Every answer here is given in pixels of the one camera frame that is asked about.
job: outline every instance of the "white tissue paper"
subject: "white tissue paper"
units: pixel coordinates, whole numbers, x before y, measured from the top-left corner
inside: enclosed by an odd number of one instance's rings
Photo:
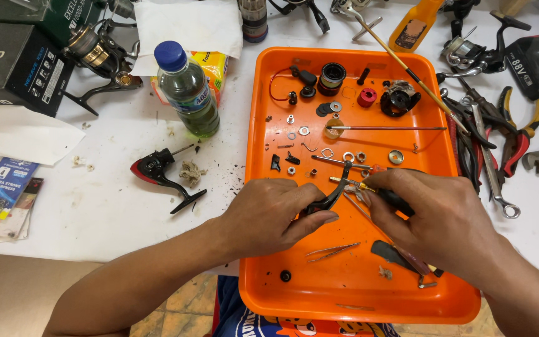
[[[236,0],[176,1],[172,4],[136,2],[141,51],[131,74],[157,76],[153,51],[164,41],[176,41],[184,50],[219,51],[240,58],[243,18]]]
[[[0,156],[54,165],[85,133],[18,105],[0,105]]]

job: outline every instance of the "orange tray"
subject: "orange tray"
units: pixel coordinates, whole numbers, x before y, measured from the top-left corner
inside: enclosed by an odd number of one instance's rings
[[[428,60],[414,54],[399,54],[399,57],[432,91],[438,93],[434,67]],[[296,105],[270,98],[268,87],[276,71],[296,64],[299,69],[318,76],[322,66],[328,62],[340,63],[347,71],[347,78],[338,95],[326,97],[317,93],[309,99],[299,96]],[[365,84],[359,86],[356,79],[366,66],[371,72]],[[361,89],[373,88],[381,96],[384,92],[382,81],[395,79],[409,81],[421,92],[422,99],[412,111],[400,118],[388,117],[380,110],[379,97],[369,109],[357,105],[356,96]],[[272,94],[284,98],[294,90],[298,95],[302,87],[302,82],[286,71],[274,79]],[[440,176],[457,175],[448,130],[347,130],[337,140],[328,139],[323,135],[323,127],[331,115],[321,118],[315,111],[320,103],[332,101],[342,104],[339,114],[344,125],[446,126],[444,114],[437,104],[385,52],[269,48],[257,58],[245,180],[289,178],[299,185],[312,182],[328,195],[337,186],[329,181],[329,177],[340,177],[342,165],[311,158],[313,154],[321,155],[320,151],[324,148],[331,148],[335,152],[333,159],[342,160],[345,152],[363,151],[367,155],[363,164],[407,167]],[[271,121],[266,122],[266,117],[270,115]],[[293,124],[286,123],[288,115],[294,115]],[[298,131],[301,126],[308,126],[311,133],[300,135]],[[287,138],[289,132],[296,134],[295,140]],[[301,142],[317,150],[310,152]],[[417,154],[413,153],[414,143],[418,146]],[[277,148],[284,144],[295,146]],[[388,160],[388,153],[393,149],[404,154],[404,161],[400,165],[393,165]],[[284,160],[288,151],[301,160],[300,165]],[[273,154],[280,156],[281,172],[270,170]],[[289,166],[296,168],[292,176],[286,172]],[[311,169],[317,169],[318,173],[306,178],[305,172]],[[361,180],[361,170],[351,169],[349,178]],[[358,204],[369,212],[364,204]],[[398,264],[388,264],[384,258],[371,253],[374,241],[390,240],[349,200],[340,197],[332,210],[340,215],[340,220],[322,226],[291,249],[240,261],[240,294],[253,312],[317,320],[455,325],[468,323],[475,318],[480,310],[478,290],[450,273],[444,273],[441,278],[430,273],[424,283],[438,282],[438,286],[419,289],[418,274]],[[361,244],[323,260],[307,263],[310,258],[305,254],[311,251],[356,242]],[[378,274],[380,265],[392,271],[392,280]],[[291,272],[289,282],[280,280],[283,270]]]

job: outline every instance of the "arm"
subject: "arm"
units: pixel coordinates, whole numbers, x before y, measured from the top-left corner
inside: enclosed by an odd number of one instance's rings
[[[43,336],[128,336],[131,325],[200,272],[289,249],[338,219],[335,212],[321,211],[293,220],[324,197],[310,183],[297,187],[294,180],[251,180],[222,216],[86,275],[57,301]]]
[[[469,180],[396,169],[364,182],[393,190],[415,210],[403,220],[362,192],[373,222],[397,245],[481,289],[505,336],[539,336],[539,270],[494,230]]]

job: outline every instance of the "plastic water bottle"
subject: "plastic water bottle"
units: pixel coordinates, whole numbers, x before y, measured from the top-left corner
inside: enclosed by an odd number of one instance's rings
[[[174,41],[161,42],[154,56],[159,65],[159,88],[186,128],[198,137],[216,133],[220,116],[203,68]]]

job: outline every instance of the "red spool part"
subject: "red spool part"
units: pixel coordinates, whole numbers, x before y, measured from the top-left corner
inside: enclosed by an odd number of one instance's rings
[[[378,98],[378,94],[374,89],[364,88],[357,97],[357,103],[364,108],[369,108]]]

